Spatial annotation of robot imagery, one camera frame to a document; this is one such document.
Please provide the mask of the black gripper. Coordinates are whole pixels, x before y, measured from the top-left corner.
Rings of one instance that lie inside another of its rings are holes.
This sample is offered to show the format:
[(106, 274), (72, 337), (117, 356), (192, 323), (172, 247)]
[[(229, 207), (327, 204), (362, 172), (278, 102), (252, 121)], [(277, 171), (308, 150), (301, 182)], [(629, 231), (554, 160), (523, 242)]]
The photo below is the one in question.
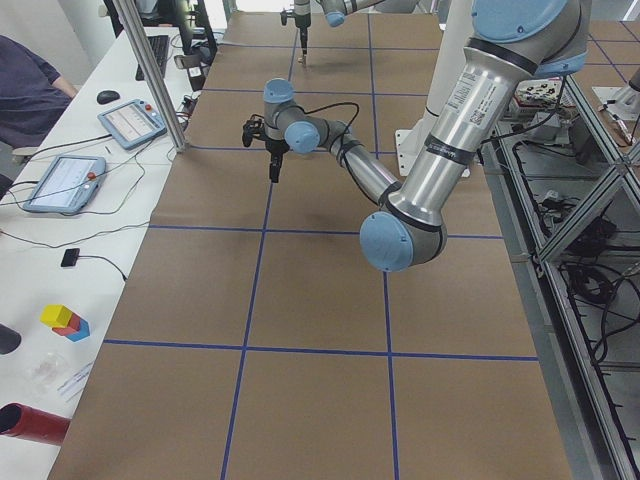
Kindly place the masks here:
[(270, 153), (269, 180), (272, 183), (276, 183), (280, 177), (284, 155), (289, 151), (289, 145), (285, 140), (267, 138), (265, 140), (265, 147)]
[(299, 28), (299, 40), (301, 47), (301, 56), (298, 63), (305, 64), (308, 54), (308, 27), (311, 26), (310, 0), (294, 0), (293, 15), (295, 25)]

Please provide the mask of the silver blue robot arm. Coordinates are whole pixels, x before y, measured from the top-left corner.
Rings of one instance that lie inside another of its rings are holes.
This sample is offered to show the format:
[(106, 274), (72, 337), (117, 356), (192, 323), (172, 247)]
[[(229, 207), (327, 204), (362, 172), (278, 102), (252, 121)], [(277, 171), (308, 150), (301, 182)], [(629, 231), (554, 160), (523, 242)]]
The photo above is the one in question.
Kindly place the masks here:
[[(324, 18), (330, 27), (342, 25), (348, 15), (372, 8), (377, 13), (411, 14), (418, 0), (326, 0), (318, 1)], [(298, 62), (305, 66), (308, 55), (309, 28), (311, 27), (311, 1), (294, 0), (292, 9), (280, 12), (281, 24), (287, 25), (289, 19), (295, 23), (301, 45), (301, 57)]]
[(327, 150), (378, 206), (359, 233), (371, 265), (396, 272), (429, 262), (447, 241), (443, 205), (516, 88), (523, 81), (581, 69), (590, 17), (588, 1), (452, 2), (443, 39), (459, 46), (440, 50), (438, 59), (450, 58), (448, 66), (458, 76), (403, 181), (346, 124), (307, 113), (285, 79), (265, 84), (265, 139), (298, 154)]

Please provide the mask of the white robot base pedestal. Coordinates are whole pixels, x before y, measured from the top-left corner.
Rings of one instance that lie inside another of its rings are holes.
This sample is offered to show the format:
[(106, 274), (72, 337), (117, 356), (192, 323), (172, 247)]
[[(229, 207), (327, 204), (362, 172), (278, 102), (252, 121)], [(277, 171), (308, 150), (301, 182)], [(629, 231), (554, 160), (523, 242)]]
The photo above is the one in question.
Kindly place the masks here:
[(472, 0), (450, 2), (424, 115), (411, 130), (395, 132), (398, 168), (403, 177), (409, 174), (427, 136), (441, 117), (466, 63), (463, 48), (473, 34), (472, 3)]

